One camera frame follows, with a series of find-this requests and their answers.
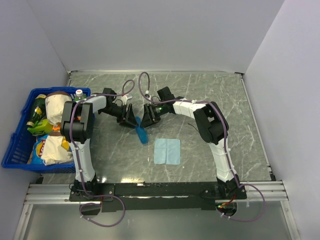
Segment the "blue translucent glasses case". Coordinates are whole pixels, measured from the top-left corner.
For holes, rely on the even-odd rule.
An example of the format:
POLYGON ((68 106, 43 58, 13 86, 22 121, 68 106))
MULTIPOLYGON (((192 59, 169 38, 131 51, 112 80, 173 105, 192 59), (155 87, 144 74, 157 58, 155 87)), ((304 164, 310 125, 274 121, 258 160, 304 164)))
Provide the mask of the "blue translucent glasses case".
POLYGON ((135 117, 135 120, 136 120, 136 122, 137 122, 137 124, 138 124, 138 126, 135 127, 136 134, 137 134, 140 142, 141 142, 143 145, 145 145, 145 144, 148 143, 148 135, 147 135, 147 132, 146 132, 146 130, 145 130, 143 127, 141 127, 141 119, 140 119, 140 117, 136 116, 136 117, 135 117))

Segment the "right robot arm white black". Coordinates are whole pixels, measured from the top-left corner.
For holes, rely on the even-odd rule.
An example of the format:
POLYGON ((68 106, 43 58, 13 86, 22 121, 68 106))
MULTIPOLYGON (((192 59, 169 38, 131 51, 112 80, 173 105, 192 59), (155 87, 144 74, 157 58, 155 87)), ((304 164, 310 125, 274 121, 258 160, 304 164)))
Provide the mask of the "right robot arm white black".
POLYGON ((218 105, 211 101, 187 100, 175 97, 169 87, 157 91, 160 101, 143 105, 141 127, 157 124, 167 113, 195 120, 198 133, 208 143, 216 166, 217 190, 223 199, 230 199, 238 188, 239 177, 228 148, 229 125, 218 105))

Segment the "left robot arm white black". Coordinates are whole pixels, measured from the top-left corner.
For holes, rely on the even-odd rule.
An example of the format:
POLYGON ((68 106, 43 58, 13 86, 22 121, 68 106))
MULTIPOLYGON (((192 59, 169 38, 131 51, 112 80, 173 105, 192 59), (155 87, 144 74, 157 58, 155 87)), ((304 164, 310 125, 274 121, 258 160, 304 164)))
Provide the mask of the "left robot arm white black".
POLYGON ((75 164, 72 191, 80 192, 87 201, 93 201, 99 195, 90 150, 94 115, 105 113, 115 117, 120 126, 131 129, 137 127, 133 105, 123 99, 126 96, 126 93, 118 95, 111 88, 104 88, 102 93, 92 94, 79 101, 67 101, 64 104, 60 133, 69 143, 75 164))

